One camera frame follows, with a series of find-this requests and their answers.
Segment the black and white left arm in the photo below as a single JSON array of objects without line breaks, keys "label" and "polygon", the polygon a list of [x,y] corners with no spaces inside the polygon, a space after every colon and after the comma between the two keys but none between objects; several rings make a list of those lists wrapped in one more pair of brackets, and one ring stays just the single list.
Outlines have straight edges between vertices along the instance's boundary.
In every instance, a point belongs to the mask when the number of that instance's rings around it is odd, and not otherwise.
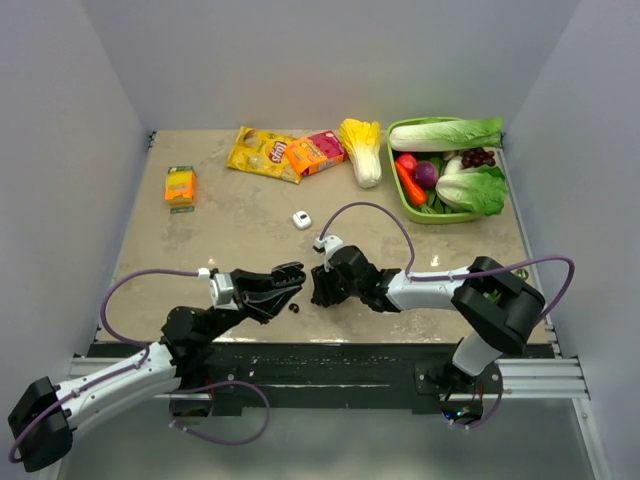
[{"label": "black and white left arm", "polygon": [[207,380],[204,365],[212,341],[246,319],[269,323],[306,280],[303,265],[291,262],[268,273],[201,268],[192,277],[207,282],[207,309],[175,307],[158,341],[127,338],[109,324],[105,297],[100,306],[104,330],[137,352],[93,374],[53,382],[42,377],[24,391],[8,416],[14,437],[8,458],[28,473],[66,456],[74,438],[157,394],[196,392]]}]

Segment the black earbud charging case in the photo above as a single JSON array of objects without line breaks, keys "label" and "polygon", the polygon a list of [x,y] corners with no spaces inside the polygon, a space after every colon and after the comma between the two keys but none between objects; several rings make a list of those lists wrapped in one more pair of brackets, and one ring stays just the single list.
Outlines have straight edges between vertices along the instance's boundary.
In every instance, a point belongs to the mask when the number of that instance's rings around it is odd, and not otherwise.
[{"label": "black earbud charging case", "polygon": [[277,265],[271,270],[271,285],[275,289],[293,289],[298,292],[305,281],[304,264],[298,261]]}]

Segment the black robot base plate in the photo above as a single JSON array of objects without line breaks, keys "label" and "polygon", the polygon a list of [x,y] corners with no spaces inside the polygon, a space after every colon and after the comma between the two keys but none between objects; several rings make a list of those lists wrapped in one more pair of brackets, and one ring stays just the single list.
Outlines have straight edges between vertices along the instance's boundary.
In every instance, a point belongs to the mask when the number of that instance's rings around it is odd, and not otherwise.
[{"label": "black robot base plate", "polygon": [[217,343],[171,413],[196,419],[239,416],[249,408],[456,411],[465,420],[502,390],[490,364],[476,378],[450,365],[452,344]]}]

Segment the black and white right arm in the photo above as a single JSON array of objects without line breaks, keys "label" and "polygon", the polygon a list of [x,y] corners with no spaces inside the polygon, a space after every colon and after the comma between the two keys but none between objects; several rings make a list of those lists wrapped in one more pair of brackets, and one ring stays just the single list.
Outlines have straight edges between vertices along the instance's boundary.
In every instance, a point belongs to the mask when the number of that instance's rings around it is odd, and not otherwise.
[{"label": "black and white right arm", "polygon": [[425,379],[446,392],[469,392],[486,367],[520,355],[541,317],[543,295],[490,257],[449,273],[378,269],[354,245],[316,241],[323,263],[311,270],[311,302],[328,308],[357,298],[378,313],[431,309],[458,312],[472,331]]}]

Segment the white earbud charging case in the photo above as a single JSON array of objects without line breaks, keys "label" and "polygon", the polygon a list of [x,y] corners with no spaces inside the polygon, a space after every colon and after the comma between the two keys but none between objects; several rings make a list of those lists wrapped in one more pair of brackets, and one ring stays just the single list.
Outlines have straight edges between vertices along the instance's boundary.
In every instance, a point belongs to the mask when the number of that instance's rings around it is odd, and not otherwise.
[{"label": "white earbud charging case", "polygon": [[298,230],[306,230],[312,226],[312,219],[305,211],[297,211],[292,215],[292,222]]}]

